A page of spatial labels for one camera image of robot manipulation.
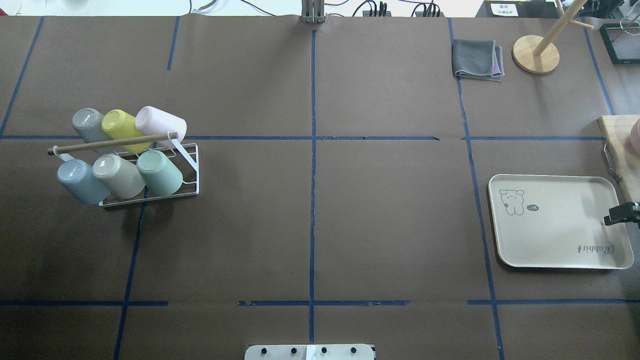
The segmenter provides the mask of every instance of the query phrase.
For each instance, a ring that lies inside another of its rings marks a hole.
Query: white label
[[[518,16],[516,4],[491,4],[491,12],[498,16]]]

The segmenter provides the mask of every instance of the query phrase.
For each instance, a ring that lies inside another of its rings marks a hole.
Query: pink bowl
[[[633,146],[636,153],[640,154],[640,120],[636,121],[634,126],[631,128],[629,140],[631,140],[631,146]]]

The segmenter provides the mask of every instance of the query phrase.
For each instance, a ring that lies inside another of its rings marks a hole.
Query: white bracket
[[[375,360],[373,345],[252,345],[244,360]]]
[[[302,0],[302,22],[322,24],[324,14],[324,0]]]

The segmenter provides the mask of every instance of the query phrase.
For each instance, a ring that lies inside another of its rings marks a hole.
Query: gray towel
[[[453,40],[453,74],[461,78],[502,81],[502,47],[493,40]]]

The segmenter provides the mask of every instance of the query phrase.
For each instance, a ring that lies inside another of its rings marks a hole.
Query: tray
[[[498,256],[507,265],[624,269],[634,262],[625,226],[604,225],[618,205],[606,179],[498,174],[488,191]]]

